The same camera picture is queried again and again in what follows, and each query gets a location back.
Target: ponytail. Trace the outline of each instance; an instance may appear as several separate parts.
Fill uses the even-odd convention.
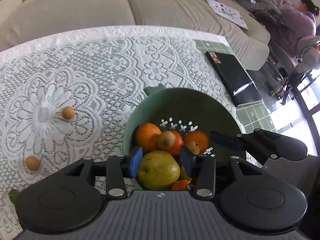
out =
[[[315,9],[316,9],[316,13],[314,13],[315,16],[319,16],[320,12],[319,12],[319,7],[318,6],[315,6]]]

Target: green colander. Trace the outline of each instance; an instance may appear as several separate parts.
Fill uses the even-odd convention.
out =
[[[123,154],[127,155],[135,147],[134,135],[139,125],[151,122],[162,131],[173,127],[184,136],[191,130],[201,130],[206,135],[216,131],[228,136],[241,133],[232,115],[217,100],[197,90],[187,88],[157,87],[144,89],[147,97],[131,114],[124,133]],[[234,151],[209,142],[211,154],[217,161],[228,161]],[[237,156],[246,159],[246,153],[237,152]]]

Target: green leaf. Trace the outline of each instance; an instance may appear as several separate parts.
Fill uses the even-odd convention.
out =
[[[10,201],[15,205],[16,204],[16,200],[17,200],[17,197],[18,195],[20,194],[20,192],[16,189],[12,189],[9,191],[8,195],[9,195],[9,198],[10,198]]]

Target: pink jacket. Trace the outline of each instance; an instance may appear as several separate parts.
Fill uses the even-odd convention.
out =
[[[299,12],[296,6],[286,1],[279,7],[285,26],[280,25],[271,33],[271,39],[278,43],[291,57],[297,54],[298,41],[308,35],[316,35],[316,19],[311,12]]]

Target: lace tablecloth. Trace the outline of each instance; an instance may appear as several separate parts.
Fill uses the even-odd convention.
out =
[[[200,90],[236,119],[235,107],[193,39],[209,33],[156,26],[110,26],[59,33],[0,53],[0,239],[22,229],[8,192],[22,190],[84,156],[119,154],[126,121],[143,88]],[[76,117],[61,117],[73,106]],[[38,171],[26,169],[36,156]],[[96,187],[103,191],[102,179]]]

